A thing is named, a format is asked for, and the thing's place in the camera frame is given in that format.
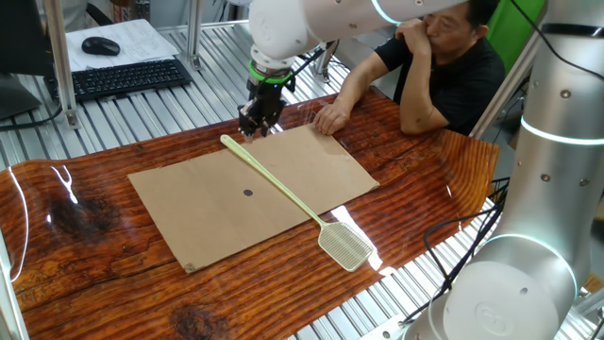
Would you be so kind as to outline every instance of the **black t-shirt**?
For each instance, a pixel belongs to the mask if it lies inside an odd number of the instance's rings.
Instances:
[[[404,39],[391,38],[376,49],[390,71],[402,65],[394,101],[400,104],[413,55]],[[450,130],[470,134],[505,78],[503,61],[486,39],[479,40],[454,62],[438,66],[432,58],[430,98]]]

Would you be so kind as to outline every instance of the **green fly swatter handle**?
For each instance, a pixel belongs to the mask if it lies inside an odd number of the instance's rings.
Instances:
[[[273,182],[277,188],[279,188],[283,194],[289,197],[295,204],[298,205],[304,212],[306,212],[310,217],[312,217],[315,221],[319,223],[319,225],[323,226],[325,222],[323,222],[316,213],[314,213],[304,202],[300,200],[294,193],[290,191],[280,180],[278,180],[273,174],[271,174],[268,170],[260,164],[259,161],[250,155],[247,150],[245,150],[239,143],[235,142],[230,136],[222,135],[220,136],[220,142],[228,147],[231,151],[233,151],[237,156],[239,156],[242,160],[246,161],[250,164],[254,169],[258,170],[261,174],[263,174],[268,180]]]

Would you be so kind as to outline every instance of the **red wood grain tabletop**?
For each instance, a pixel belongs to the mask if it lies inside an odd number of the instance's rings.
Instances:
[[[307,124],[333,96],[287,108],[284,129]],[[448,130],[406,136],[398,106],[372,90],[337,141],[380,183],[344,204],[383,261],[348,273],[307,221],[193,274],[161,237],[127,175],[214,152],[237,121],[67,161],[10,171],[25,195],[29,239],[13,283],[32,339],[277,339],[292,335],[423,253],[426,229],[482,207],[497,147]],[[24,205],[0,173],[0,229],[17,275]],[[331,213],[324,219],[334,221]],[[443,229],[434,241],[453,229]]]

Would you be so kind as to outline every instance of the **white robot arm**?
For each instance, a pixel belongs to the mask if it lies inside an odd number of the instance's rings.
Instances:
[[[277,121],[282,106],[267,103],[280,100],[293,56],[462,2],[255,0],[242,132]],[[604,189],[604,77],[594,74],[604,74],[604,2],[549,0],[543,32],[592,73],[541,46],[499,227],[405,340],[550,340],[587,280],[590,227]]]

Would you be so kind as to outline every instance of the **computer mouse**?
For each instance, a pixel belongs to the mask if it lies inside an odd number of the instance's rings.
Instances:
[[[120,45],[103,37],[90,37],[82,42],[82,51],[99,56],[117,56],[120,54]]]

